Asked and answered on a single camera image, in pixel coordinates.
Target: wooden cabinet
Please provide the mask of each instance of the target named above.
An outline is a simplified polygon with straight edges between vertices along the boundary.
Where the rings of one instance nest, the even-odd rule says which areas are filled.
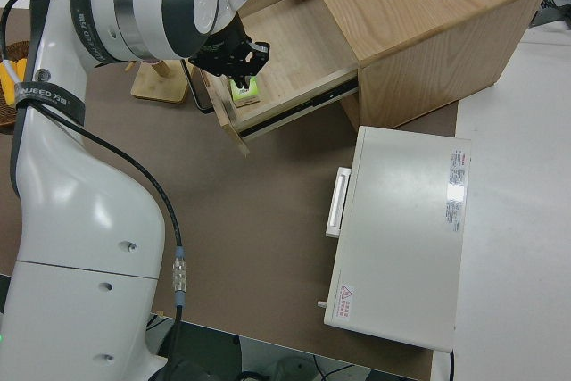
[[[260,101],[235,107],[202,74],[220,125],[245,142],[343,98],[353,126],[394,128],[492,85],[541,0],[251,0],[240,14],[271,44]]]

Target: woven basket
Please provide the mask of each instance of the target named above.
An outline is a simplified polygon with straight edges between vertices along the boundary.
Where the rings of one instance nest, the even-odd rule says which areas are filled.
[[[29,42],[16,42],[8,46],[8,58],[17,62],[19,59],[28,57]],[[16,110],[6,104],[4,92],[0,87],[0,132],[12,133],[16,123]]]

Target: wooden stand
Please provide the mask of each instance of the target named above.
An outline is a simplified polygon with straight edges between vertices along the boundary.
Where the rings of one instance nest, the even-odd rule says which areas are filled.
[[[180,104],[185,101],[188,84],[178,60],[148,64],[141,62],[131,88],[136,98]]]

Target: white table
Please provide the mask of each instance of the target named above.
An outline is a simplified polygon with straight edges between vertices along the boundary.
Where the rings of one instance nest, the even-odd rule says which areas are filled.
[[[459,103],[456,136],[472,140],[456,379],[570,379],[571,31],[529,29]],[[437,353],[432,379],[448,370]]]

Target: small hole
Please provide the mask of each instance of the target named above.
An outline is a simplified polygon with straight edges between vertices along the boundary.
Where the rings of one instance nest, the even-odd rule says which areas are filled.
[[[135,243],[131,243],[130,241],[121,241],[119,243],[119,248],[123,252],[133,253],[137,251],[137,245]]]
[[[97,354],[93,360],[100,365],[111,365],[115,361],[115,358],[110,354]]]
[[[110,292],[113,290],[113,285],[111,283],[99,283],[99,289],[102,292]]]

